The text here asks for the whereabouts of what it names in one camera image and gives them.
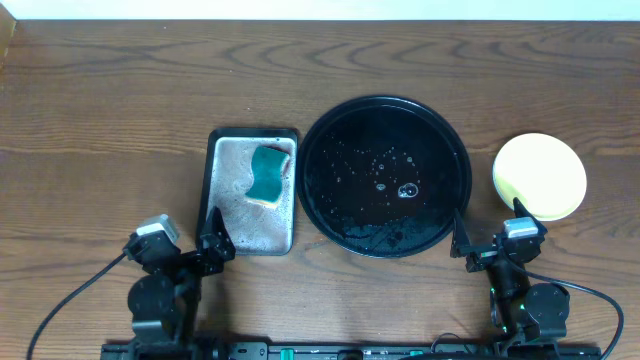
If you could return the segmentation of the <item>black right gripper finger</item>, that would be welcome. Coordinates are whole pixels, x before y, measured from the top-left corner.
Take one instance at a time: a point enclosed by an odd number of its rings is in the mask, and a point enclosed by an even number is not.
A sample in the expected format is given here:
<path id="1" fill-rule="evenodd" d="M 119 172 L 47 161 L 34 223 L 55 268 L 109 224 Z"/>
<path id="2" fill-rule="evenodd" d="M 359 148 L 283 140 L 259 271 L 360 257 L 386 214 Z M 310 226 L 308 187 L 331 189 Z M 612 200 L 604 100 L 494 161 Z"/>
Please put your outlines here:
<path id="1" fill-rule="evenodd" d="M 527 210 L 518 197 L 513 198 L 513 211 L 516 218 L 530 218 L 534 222 L 537 221 L 535 216 Z"/>
<path id="2" fill-rule="evenodd" d="M 464 220 L 458 211 L 458 209 L 454 210 L 453 217 L 453 235 L 452 235 L 452 243 L 450 248 L 450 257 L 451 258 L 461 258 L 466 257 L 471 254 L 473 251 L 471 246 L 471 241 L 467 234 Z"/>

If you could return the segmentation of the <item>yellow round plate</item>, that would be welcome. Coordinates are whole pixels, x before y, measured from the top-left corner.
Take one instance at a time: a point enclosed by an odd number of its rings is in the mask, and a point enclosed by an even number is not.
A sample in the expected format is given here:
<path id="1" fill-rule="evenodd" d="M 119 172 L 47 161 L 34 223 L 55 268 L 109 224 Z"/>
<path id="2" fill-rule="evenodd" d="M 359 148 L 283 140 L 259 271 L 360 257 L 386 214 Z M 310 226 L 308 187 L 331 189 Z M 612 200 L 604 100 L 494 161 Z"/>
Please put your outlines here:
<path id="1" fill-rule="evenodd" d="M 507 141 L 494 159 L 492 180 L 509 208 L 519 200 L 540 221 L 571 215 L 587 191 L 579 156 L 565 142 L 543 133 L 525 133 Z"/>

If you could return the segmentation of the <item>green scouring sponge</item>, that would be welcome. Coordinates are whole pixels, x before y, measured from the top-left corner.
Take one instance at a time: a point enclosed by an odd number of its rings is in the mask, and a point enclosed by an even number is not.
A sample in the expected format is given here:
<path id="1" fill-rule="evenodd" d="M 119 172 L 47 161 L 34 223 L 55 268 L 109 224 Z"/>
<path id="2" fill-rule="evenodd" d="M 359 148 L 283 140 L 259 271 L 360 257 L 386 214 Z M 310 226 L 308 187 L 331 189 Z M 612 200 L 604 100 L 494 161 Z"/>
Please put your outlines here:
<path id="1" fill-rule="evenodd" d="M 283 191 L 283 171 L 290 155 L 276 148 L 259 146 L 251 159 L 253 182 L 245 197 L 251 203 L 276 208 Z"/>

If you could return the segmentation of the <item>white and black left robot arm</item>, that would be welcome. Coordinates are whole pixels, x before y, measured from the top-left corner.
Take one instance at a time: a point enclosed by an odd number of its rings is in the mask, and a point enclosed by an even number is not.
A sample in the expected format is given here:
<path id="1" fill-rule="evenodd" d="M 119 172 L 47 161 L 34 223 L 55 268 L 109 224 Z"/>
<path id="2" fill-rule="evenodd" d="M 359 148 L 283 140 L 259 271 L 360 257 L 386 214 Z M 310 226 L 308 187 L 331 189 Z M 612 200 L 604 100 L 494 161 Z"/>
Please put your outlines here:
<path id="1" fill-rule="evenodd" d="M 204 222 L 196 250 L 182 252 L 178 239 L 173 220 L 161 214 L 140 224 L 123 248 L 123 254 L 147 273 L 132 286 L 127 299 L 136 357 L 180 352 L 195 356 L 200 349 L 193 332 L 202 279 L 221 273 L 224 264 L 235 258 L 235 246 L 217 207 Z"/>

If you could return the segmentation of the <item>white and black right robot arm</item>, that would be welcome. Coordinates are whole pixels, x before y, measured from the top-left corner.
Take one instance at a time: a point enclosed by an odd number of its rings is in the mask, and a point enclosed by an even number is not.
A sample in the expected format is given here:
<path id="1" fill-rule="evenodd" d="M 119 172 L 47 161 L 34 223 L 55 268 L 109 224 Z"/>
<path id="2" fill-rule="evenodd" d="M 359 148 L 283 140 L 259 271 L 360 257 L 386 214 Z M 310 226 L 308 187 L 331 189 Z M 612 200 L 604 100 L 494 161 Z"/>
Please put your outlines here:
<path id="1" fill-rule="evenodd" d="M 513 219 L 490 243 L 474 244 L 459 212 L 454 213 L 450 256 L 466 259 L 466 271 L 486 272 L 494 325 L 504 332 L 495 349 L 505 356 L 516 346 L 552 346 L 567 334 L 570 295 L 549 280 L 532 284 L 524 265 L 541 253 L 547 229 L 518 200 Z"/>

